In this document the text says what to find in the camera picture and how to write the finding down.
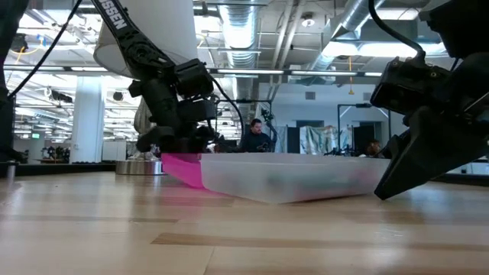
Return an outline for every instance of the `ceiling duct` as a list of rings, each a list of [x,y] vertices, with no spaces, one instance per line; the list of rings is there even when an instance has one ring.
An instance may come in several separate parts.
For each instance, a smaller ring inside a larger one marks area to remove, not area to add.
[[[375,0],[375,8],[379,8],[385,0]],[[360,28],[370,18],[368,12],[368,0],[348,0],[345,5],[345,11],[342,14],[329,19],[326,22],[322,31],[323,50],[317,56],[317,58],[309,65],[308,70],[325,71],[336,57],[325,55],[324,49],[329,44],[331,39],[337,38],[349,33],[357,33],[358,36]],[[312,84],[324,84],[326,79],[319,77],[307,77],[301,80],[297,80],[297,84],[312,85]]]
[[[256,66],[256,53],[246,50],[255,45],[257,33],[258,7],[251,5],[220,5],[222,18],[222,34],[226,47],[235,51],[227,52],[231,68],[250,69]],[[235,99],[250,99],[253,89],[253,78],[233,79],[233,95]],[[249,105],[238,105],[243,118],[248,117]]]

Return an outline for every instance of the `ceiling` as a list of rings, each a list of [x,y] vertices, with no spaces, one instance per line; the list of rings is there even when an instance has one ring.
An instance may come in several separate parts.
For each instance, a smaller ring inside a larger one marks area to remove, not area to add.
[[[286,8],[287,1],[269,0],[258,1],[261,4],[258,14],[258,30],[257,44],[254,51],[257,53],[257,68],[270,69],[274,56],[275,47],[278,39],[278,30],[282,22],[283,13]],[[386,20],[402,21],[396,23],[403,26],[408,26],[415,29],[418,37],[427,40],[433,39],[436,41],[436,34],[431,32],[424,24],[416,21],[417,11],[426,4],[426,1],[420,0],[386,0],[382,8],[379,10],[379,15]],[[70,22],[68,30],[65,31],[60,39],[60,42],[55,46],[51,55],[47,58],[44,65],[51,66],[71,66],[71,67],[98,67],[92,55],[98,40],[99,30],[102,26],[101,18],[96,12],[90,8],[90,1],[86,1],[83,8],[77,16]],[[291,50],[287,54],[284,68],[306,68],[314,59],[322,52],[322,32],[328,18],[333,18],[335,15],[340,15],[345,7],[344,0],[337,1],[317,1],[309,0],[303,10],[312,13],[314,25],[304,27],[299,24],[293,36]],[[37,10],[29,9],[21,19],[18,33],[26,34],[25,40],[28,43],[28,49],[23,54],[10,52],[5,65],[34,65],[44,55],[46,49],[50,46],[51,41],[56,37],[60,25],[66,20],[70,10],[66,9],[46,9]],[[207,63],[208,67],[227,68],[229,67],[227,59],[227,50],[224,37],[222,34],[222,24],[219,18],[195,16],[196,26],[196,46],[201,61]],[[380,30],[376,30],[376,26],[372,22],[368,22],[362,28],[362,33],[371,34],[375,37]],[[380,42],[384,42],[385,36],[378,36]],[[372,44],[375,41],[358,41],[357,46],[363,44]],[[366,56],[360,52],[354,56],[335,58],[330,69],[334,70],[352,70],[365,72],[382,72],[386,63],[392,57],[374,57]],[[442,51],[436,55],[427,58],[427,62],[435,65],[450,67],[452,60],[447,57]],[[14,89],[28,72],[25,71],[6,71],[6,79],[8,79],[8,88]],[[64,123],[63,129],[53,128],[50,131],[49,138],[62,142],[70,139],[70,122],[73,120],[73,104],[53,101],[47,96],[49,90],[61,92],[76,100],[76,75],[77,72],[59,72],[59,73],[39,73],[34,75],[29,83],[21,90],[17,97],[17,104],[23,106],[27,110],[35,110],[44,114],[51,114],[53,117],[62,118],[53,121],[47,116],[38,115],[36,118],[30,116],[30,112],[19,111],[16,118],[16,128],[20,138],[28,138],[26,131],[36,128],[36,125],[43,124],[61,124]],[[84,72],[84,74],[97,75],[97,72]],[[127,138],[134,140],[136,131],[132,123],[136,108],[138,107],[139,98],[133,99],[129,96],[127,87],[131,83],[131,79],[123,76],[110,75],[103,73],[104,86],[107,88],[106,96],[106,111],[105,111],[105,138]],[[373,88],[376,79],[336,77],[335,79],[327,79],[328,81],[321,82],[316,85],[316,82],[311,82],[308,86],[300,84],[292,84],[290,79],[284,77],[273,86],[277,87],[277,92],[274,97],[274,104],[301,104],[301,105],[336,105],[338,103],[359,103],[364,101],[364,92],[369,92]],[[349,95],[350,84],[353,80],[352,88],[354,95]],[[220,83],[226,92],[232,95],[233,81],[230,77],[219,78]],[[261,76],[257,80],[259,85],[255,99],[267,99],[270,94],[270,78]],[[121,101],[113,99],[115,92],[125,94]],[[305,100],[305,92],[317,92],[315,100]],[[238,138],[239,127],[232,120],[231,112],[224,111],[219,119],[220,124],[225,122],[228,124],[228,130],[225,135],[228,138]],[[119,125],[124,125],[124,135],[118,134],[118,131],[111,128],[110,124],[117,122]]]

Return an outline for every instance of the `wooden floor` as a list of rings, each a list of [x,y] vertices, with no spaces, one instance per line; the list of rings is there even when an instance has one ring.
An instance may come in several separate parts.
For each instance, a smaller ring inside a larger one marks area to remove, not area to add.
[[[265,205],[166,177],[17,178],[0,274],[489,274],[489,189]]]

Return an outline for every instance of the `black cable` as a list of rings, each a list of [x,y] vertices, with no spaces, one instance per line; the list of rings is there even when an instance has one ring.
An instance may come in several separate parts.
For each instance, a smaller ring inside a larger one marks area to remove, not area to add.
[[[51,51],[53,51],[54,47],[56,46],[56,44],[60,40],[61,36],[63,36],[63,33],[66,30],[66,28],[68,28],[68,23],[70,22],[71,18],[73,18],[73,16],[75,15],[76,10],[78,9],[78,7],[79,7],[79,5],[81,3],[82,3],[82,0],[77,0],[76,1],[76,4],[73,7],[73,9],[71,10],[70,15],[68,15],[68,18],[66,19],[65,24],[61,27],[60,32],[58,33],[58,35],[56,36],[56,38],[54,38],[53,43],[51,44],[51,46],[49,47],[49,49],[47,49],[46,53],[44,53],[44,55],[41,57],[41,59],[39,60],[39,62],[37,62],[36,66],[32,69],[32,71],[29,73],[29,75],[24,80],[22,80],[21,84],[19,84],[17,86],[17,88],[15,88],[14,92],[11,92],[8,95],[8,100],[11,100],[18,92],[20,92],[21,89],[24,88],[25,84],[27,82],[29,82],[29,79],[31,79],[31,77],[43,65],[44,61],[46,61],[46,59],[49,56],[49,54],[51,53]]]
[[[409,38],[403,36],[402,34],[396,32],[395,30],[393,30],[392,28],[387,26],[382,21],[382,19],[377,14],[377,11],[375,11],[375,0],[368,0],[368,11],[370,12],[370,16],[374,20],[375,24],[377,24],[377,26],[379,26],[379,28],[382,29],[382,31],[385,31],[391,37],[396,38],[397,40],[403,42],[407,46],[412,47],[417,52],[416,57],[424,59],[426,52],[423,50],[423,48],[418,43],[416,43],[416,42],[410,40]]]
[[[459,58],[455,58],[455,61],[453,61],[452,68],[450,69],[450,72],[453,72],[453,70],[455,70],[459,60],[460,60]]]
[[[219,82],[217,82],[217,80],[215,80],[215,78],[212,78],[212,81],[214,82],[214,84],[217,86],[217,89],[219,89],[219,91],[221,92],[222,96],[224,96],[224,98],[229,102],[231,103],[232,107],[236,110],[236,112],[238,113],[238,116],[239,116],[239,123],[241,123],[241,139],[243,139],[243,135],[245,134],[245,121],[243,120],[243,115],[241,115],[241,112],[239,111],[239,108],[238,106],[231,100],[231,98],[229,97],[229,95],[227,95],[224,90],[222,89],[221,85],[219,85]]]

